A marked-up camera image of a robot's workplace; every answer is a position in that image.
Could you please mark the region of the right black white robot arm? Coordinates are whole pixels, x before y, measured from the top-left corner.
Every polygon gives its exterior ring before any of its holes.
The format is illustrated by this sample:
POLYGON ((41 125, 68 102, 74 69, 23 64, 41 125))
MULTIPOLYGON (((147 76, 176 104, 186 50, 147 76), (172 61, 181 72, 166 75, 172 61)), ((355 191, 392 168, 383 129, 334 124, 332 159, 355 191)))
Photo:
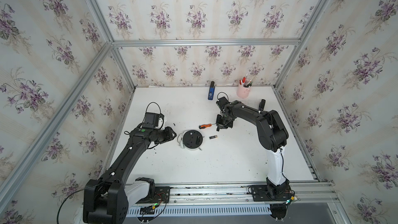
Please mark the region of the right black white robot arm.
POLYGON ((235 119, 243 119, 257 128, 258 139, 268 152, 267 193, 275 199, 289 192, 289 180, 284 175, 284 147, 289 138, 288 131, 277 111, 256 110, 240 101, 229 102, 222 97, 216 105, 220 109, 217 116, 217 130, 233 127, 235 119))

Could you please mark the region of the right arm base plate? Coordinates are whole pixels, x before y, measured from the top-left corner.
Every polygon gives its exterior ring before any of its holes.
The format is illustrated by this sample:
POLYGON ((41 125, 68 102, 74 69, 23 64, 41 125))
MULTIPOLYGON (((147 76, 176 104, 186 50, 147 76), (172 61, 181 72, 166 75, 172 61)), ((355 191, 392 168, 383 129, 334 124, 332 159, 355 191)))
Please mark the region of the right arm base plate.
POLYGON ((273 184, 253 185, 248 188, 248 191, 255 202, 277 201, 290 203, 295 198, 295 191, 287 183, 278 186, 273 184))

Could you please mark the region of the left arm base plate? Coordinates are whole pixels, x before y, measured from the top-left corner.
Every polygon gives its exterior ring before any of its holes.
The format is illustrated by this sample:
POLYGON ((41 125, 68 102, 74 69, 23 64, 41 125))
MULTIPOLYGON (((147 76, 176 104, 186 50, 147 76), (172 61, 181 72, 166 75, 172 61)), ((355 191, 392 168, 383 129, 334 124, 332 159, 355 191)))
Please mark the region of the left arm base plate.
POLYGON ((153 192, 150 192, 147 197, 139 200, 137 204, 149 203, 169 203, 171 187, 156 186, 153 192))

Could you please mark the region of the orange handled screwdriver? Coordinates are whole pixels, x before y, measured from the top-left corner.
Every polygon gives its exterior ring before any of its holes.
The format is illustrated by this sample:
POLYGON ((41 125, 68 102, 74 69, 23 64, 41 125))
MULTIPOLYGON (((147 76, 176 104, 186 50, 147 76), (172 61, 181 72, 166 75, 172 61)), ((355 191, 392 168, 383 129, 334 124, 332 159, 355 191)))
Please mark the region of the orange handled screwdriver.
POLYGON ((215 126, 215 125, 216 125, 216 123, 202 124, 202 125, 199 126, 199 129, 203 130, 203 129, 210 128, 210 127, 215 126))

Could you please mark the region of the white twin bell alarm clock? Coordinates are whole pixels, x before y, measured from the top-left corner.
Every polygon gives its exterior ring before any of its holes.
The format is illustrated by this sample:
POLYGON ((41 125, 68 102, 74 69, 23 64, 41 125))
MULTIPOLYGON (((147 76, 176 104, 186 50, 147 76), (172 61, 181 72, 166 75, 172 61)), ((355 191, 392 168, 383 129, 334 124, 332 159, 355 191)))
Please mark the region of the white twin bell alarm clock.
POLYGON ((198 130, 186 130, 177 136, 177 142, 182 149, 201 150, 204 137, 198 130))

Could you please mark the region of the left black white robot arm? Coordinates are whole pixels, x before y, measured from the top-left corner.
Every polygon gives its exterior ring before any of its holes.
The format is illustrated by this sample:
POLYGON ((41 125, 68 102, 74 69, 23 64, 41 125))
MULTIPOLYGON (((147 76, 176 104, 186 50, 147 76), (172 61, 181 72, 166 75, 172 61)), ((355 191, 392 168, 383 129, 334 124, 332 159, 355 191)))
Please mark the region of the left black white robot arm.
POLYGON ((91 179, 79 192, 84 193, 83 221, 86 224, 122 224, 126 218, 129 200, 125 183, 141 155, 153 142, 156 145, 174 140, 177 133, 171 127, 164 129, 136 127, 131 132, 126 146, 98 179, 91 179))

